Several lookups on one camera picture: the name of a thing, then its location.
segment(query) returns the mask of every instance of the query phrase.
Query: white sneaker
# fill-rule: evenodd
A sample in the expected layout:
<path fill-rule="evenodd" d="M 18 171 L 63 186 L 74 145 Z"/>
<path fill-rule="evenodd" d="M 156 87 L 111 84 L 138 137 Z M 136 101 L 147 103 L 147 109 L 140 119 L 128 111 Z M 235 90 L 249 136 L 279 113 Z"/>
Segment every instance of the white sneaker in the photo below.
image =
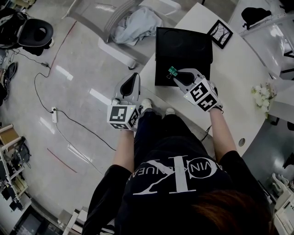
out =
<path fill-rule="evenodd" d="M 141 105 L 143 106 L 141 113 L 144 112 L 148 108 L 152 108 L 152 103 L 151 103 L 150 99 L 144 99 L 142 101 Z"/>
<path fill-rule="evenodd" d="M 165 115 L 170 115 L 170 114 L 175 114 L 175 110 L 173 108 L 168 108 L 166 111 L 165 111 Z"/>

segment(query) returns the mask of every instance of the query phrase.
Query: table hole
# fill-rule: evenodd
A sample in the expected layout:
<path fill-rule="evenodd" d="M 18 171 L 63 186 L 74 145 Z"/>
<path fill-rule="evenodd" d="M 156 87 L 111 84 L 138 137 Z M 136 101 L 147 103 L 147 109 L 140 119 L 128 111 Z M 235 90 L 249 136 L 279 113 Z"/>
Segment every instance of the table hole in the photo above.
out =
<path fill-rule="evenodd" d="M 242 138 L 241 140 L 239 140 L 239 146 L 242 147 L 245 144 L 245 139 Z"/>

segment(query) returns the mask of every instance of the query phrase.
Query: white floor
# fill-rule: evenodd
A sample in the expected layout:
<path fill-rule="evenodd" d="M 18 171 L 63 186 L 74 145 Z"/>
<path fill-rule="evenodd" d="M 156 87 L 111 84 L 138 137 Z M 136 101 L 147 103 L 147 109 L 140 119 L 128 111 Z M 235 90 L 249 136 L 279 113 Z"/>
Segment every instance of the white floor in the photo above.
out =
<path fill-rule="evenodd" d="M 55 45 L 39 57 L 21 50 L 22 53 L 38 62 L 52 64 L 58 48 L 74 24 L 71 18 L 61 20 L 72 2 L 73 0 L 38 0 L 35 3 L 28 13 L 53 25 Z M 101 51 L 97 42 L 96 34 L 76 23 L 56 56 L 49 78 L 39 75 L 36 86 L 47 108 L 55 106 L 65 111 L 72 119 L 87 126 L 111 147 L 116 148 L 119 132 L 107 125 L 107 106 L 95 94 L 111 99 L 115 85 L 131 72 L 125 65 Z M 14 61 L 18 62 L 18 70 L 11 81 L 10 97 L 0 108 L 0 114 L 3 124 L 12 123 L 18 134 L 27 139 L 32 154 L 32 168 L 24 170 L 29 185 L 28 192 L 55 216 L 62 209 L 72 213 L 75 208 L 87 207 L 93 191 L 111 165 L 114 151 L 62 113 L 58 114 L 59 129 L 91 160 L 99 170 L 96 171 L 59 134 L 51 114 L 46 112 L 38 100 L 34 77 L 39 72 L 47 75 L 48 68 L 22 55 L 15 56 Z M 61 68 L 72 77 L 60 72 Z M 142 66 L 139 66 L 132 72 L 141 69 Z M 141 99 L 144 97 L 154 98 L 150 92 L 142 90 Z M 168 107 L 166 103 L 158 102 L 162 104 L 161 109 Z M 204 136 L 204 132 L 196 125 L 185 118 L 184 120 L 198 138 Z M 213 156 L 211 139 L 206 139 L 204 145 Z"/>

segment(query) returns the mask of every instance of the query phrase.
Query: red line on floor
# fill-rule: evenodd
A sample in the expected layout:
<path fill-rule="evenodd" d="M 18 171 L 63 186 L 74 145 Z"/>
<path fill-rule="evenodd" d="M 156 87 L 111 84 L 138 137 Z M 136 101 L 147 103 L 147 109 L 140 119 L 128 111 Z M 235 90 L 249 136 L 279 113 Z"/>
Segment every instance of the red line on floor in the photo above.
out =
<path fill-rule="evenodd" d="M 56 157 L 59 161 L 61 161 L 64 165 L 66 165 L 69 169 L 71 169 L 73 172 L 77 173 L 74 169 L 70 168 L 67 164 L 65 164 L 62 160 L 60 160 L 53 152 L 50 151 L 50 149 L 47 148 L 47 150 Z"/>
<path fill-rule="evenodd" d="M 69 30 L 69 32 L 68 32 L 68 34 L 65 36 L 65 38 L 64 38 L 64 39 L 63 39 L 63 41 L 62 41 L 62 43 L 60 44 L 60 47 L 58 48 L 58 51 L 57 51 L 57 53 L 56 53 L 56 55 L 55 55 L 55 57 L 54 57 L 54 59 L 53 59 L 53 62 L 52 62 L 52 64 L 51 64 L 51 68 L 53 68 L 53 64 L 54 64 L 54 61 L 55 61 L 55 59 L 56 59 L 56 57 L 57 57 L 57 54 L 58 54 L 58 52 L 59 52 L 59 50 L 60 50 L 61 46 L 63 45 L 63 43 L 64 43 L 65 39 L 68 37 L 68 35 L 69 35 L 70 31 L 72 31 L 72 29 L 74 28 L 74 26 L 75 26 L 76 22 L 74 22 L 74 24 L 73 24 L 73 25 L 72 25 L 72 27 L 70 28 L 70 30 Z"/>

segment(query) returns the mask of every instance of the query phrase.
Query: black tray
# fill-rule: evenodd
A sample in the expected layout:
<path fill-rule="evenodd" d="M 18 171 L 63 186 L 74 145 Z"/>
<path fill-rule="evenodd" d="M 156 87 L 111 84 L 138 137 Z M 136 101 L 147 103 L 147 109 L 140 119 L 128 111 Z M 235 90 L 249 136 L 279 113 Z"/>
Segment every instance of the black tray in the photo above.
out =
<path fill-rule="evenodd" d="M 168 70 L 195 68 L 208 80 L 213 61 L 212 40 L 207 34 L 176 28 L 157 28 L 156 86 L 177 86 Z"/>

